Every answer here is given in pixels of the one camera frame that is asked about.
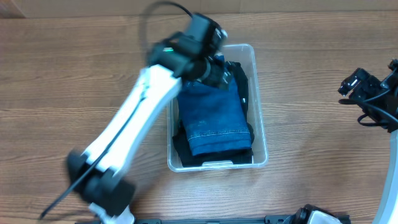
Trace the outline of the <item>black garment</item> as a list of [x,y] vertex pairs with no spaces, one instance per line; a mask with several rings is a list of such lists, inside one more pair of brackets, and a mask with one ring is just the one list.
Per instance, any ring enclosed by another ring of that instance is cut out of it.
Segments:
[[178,131],[172,137],[173,145],[178,153],[183,167],[198,167],[205,162],[231,161],[233,164],[252,163],[253,151],[249,149],[211,152],[193,156],[187,140],[186,131],[182,122],[178,124]]
[[227,71],[231,72],[234,75],[234,80],[238,88],[238,95],[240,98],[243,115],[245,119],[247,119],[248,104],[249,104],[248,78],[239,62],[227,61],[226,68]]

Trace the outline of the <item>blue denim jeans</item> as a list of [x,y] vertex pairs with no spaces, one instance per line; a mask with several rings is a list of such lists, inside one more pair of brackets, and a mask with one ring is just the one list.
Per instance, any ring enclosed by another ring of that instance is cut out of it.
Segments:
[[234,75],[227,90],[185,82],[177,102],[179,122],[193,156],[251,148],[252,131],[243,115]]

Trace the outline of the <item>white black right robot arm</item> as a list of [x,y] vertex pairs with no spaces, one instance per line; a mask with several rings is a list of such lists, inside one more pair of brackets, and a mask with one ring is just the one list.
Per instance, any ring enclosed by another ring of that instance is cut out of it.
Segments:
[[357,105],[362,126],[380,127],[390,136],[389,167],[382,198],[373,223],[397,223],[397,59],[388,65],[391,73],[380,81],[363,68],[357,68],[341,82],[338,93],[342,105]]

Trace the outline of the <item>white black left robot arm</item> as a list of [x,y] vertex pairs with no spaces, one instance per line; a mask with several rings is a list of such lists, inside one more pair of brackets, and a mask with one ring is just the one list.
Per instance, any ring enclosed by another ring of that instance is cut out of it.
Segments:
[[231,74],[214,57],[227,33],[195,13],[183,32],[156,43],[136,84],[105,130],[82,152],[66,159],[74,191],[88,203],[97,223],[134,223],[129,204],[135,187],[124,177],[160,112],[184,81],[226,89]]

